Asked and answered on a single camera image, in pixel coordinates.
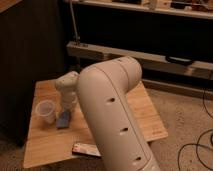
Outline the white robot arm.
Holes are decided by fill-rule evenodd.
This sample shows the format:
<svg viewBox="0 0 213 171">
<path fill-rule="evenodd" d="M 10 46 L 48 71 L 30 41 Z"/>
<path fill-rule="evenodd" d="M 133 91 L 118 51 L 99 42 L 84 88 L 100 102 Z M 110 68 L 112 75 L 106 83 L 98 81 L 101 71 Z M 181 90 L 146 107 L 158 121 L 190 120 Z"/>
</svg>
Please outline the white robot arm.
<svg viewBox="0 0 213 171">
<path fill-rule="evenodd" d="M 55 81 L 63 109 L 80 105 L 107 171 L 161 171 L 126 99 L 141 76 L 137 60 L 121 57 Z"/>
</svg>

